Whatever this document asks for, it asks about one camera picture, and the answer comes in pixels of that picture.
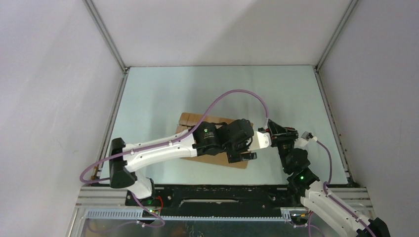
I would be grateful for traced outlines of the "brown cardboard express box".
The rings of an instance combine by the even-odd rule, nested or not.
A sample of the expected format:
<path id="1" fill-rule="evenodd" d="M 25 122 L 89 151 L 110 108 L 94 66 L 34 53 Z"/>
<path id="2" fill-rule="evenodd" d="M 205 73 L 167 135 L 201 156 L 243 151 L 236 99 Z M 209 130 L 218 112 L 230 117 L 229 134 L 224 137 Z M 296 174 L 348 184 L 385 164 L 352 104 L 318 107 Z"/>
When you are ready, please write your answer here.
<path id="1" fill-rule="evenodd" d="M 228 163 L 226 147 L 229 145 L 250 145 L 254 135 L 253 123 L 247 119 L 230 119 L 206 116 L 192 133 L 197 149 L 196 157 L 184 160 L 246 169 L 249 161 Z"/>

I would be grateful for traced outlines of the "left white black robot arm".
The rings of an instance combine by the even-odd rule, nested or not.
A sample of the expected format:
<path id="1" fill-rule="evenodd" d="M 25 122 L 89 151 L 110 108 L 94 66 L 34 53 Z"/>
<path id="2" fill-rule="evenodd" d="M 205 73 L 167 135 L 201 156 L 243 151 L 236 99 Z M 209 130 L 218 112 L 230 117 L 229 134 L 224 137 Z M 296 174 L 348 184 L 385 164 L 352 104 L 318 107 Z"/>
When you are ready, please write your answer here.
<path id="1" fill-rule="evenodd" d="M 228 162 L 255 159 L 251 147 L 257 137 L 249 120 L 231 123 L 203 121 L 172 137 L 147 144 L 127 144 L 122 138 L 111 142 L 109 185 L 113 189 L 128 189 L 143 205 L 156 199 L 154 182 L 140 173 L 140 169 L 175 158 L 216 156 L 226 153 Z"/>

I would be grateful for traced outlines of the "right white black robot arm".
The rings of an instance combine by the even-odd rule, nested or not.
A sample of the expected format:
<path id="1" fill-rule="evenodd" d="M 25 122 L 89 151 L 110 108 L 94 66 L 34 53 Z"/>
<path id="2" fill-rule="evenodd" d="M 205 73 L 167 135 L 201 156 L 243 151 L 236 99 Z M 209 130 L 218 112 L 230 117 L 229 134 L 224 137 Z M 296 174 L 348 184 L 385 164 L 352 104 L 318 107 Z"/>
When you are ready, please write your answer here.
<path id="1" fill-rule="evenodd" d="M 271 146 L 278 149 L 283 171 L 288 174 L 287 199 L 293 206 L 308 208 L 317 214 L 341 237 L 388 237 L 388 226 L 380 218 L 368 218 L 346 204 L 329 188 L 329 181 L 322 181 L 309 168 L 308 151 L 303 149 L 310 142 L 324 147 L 310 132 L 301 137 L 291 127 L 283 127 L 271 119 L 265 131 Z"/>

